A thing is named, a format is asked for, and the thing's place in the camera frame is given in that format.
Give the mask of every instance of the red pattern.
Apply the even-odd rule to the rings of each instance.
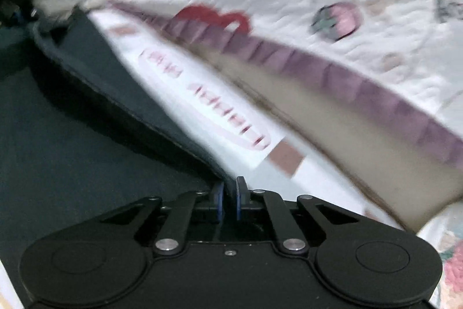
[[[187,20],[202,21],[210,25],[226,28],[232,23],[238,23],[237,32],[249,34],[251,32],[251,24],[249,18],[242,12],[231,12],[228,14],[219,14],[213,8],[205,5],[188,6],[182,9],[176,17]]]

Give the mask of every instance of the screw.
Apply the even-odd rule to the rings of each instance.
[[[283,242],[285,249],[298,251],[305,248],[306,243],[300,239],[287,239]]]
[[[156,247],[159,250],[169,251],[178,248],[178,242],[174,239],[161,239],[156,242]]]

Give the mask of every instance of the printed tag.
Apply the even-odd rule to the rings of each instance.
[[[150,26],[118,10],[98,10],[89,17],[140,85],[177,114],[178,124],[200,127],[209,136],[206,147],[212,152],[226,148],[253,169],[283,139],[274,121]]]

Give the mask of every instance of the pink flower pattern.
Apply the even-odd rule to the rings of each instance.
[[[457,243],[452,258],[444,265],[445,283],[456,293],[463,292],[463,241]]]

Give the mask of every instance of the purple ruffle trim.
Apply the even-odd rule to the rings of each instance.
[[[115,7],[187,44],[201,44],[277,74],[296,77],[304,85],[351,104],[438,160],[463,170],[463,141],[459,136],[399,95],[348,68],[298,49],[200,21],[151,15],[120,4]]]

